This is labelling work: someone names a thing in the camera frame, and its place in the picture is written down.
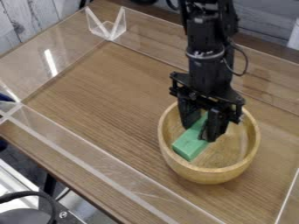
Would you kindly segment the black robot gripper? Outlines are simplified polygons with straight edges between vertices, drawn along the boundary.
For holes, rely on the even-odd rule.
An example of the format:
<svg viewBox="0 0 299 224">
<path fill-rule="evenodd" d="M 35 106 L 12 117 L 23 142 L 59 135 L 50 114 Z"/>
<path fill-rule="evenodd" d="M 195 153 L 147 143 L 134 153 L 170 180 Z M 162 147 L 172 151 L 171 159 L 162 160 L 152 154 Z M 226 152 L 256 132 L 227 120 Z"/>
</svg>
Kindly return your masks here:
<svg viewBox="0 0 299 224">
<path fill-rule="evenodd" d="M 242 116 L 244 98 L 231 86 L 235 52 L 187 51 L 186 56 L 190 70 L 170 74 L 170 94 L 178 98 L 182 126 L 188 129 L 203 115 L 199 139 L 212 143 Z"/>
</svg>

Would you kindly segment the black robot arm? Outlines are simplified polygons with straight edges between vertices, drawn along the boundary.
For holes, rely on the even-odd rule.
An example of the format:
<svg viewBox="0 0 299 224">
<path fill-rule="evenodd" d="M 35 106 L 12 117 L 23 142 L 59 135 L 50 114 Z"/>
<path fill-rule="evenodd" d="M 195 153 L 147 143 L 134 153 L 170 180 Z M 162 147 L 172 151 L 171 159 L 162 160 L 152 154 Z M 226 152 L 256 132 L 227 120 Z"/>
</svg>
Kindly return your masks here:
<svg viewBox="0 0 299 224">
<path fill-rule="evenodd" d="M 214 142 L 239 123 L 244 98 L 231 86 L 239 31 L 232 0 L 178 0 L 187 35 L 188 72 L 170 74 L 170 94 L 178 98 L 182 126 L 204 118 L 199 139 Z"/>
</svg>

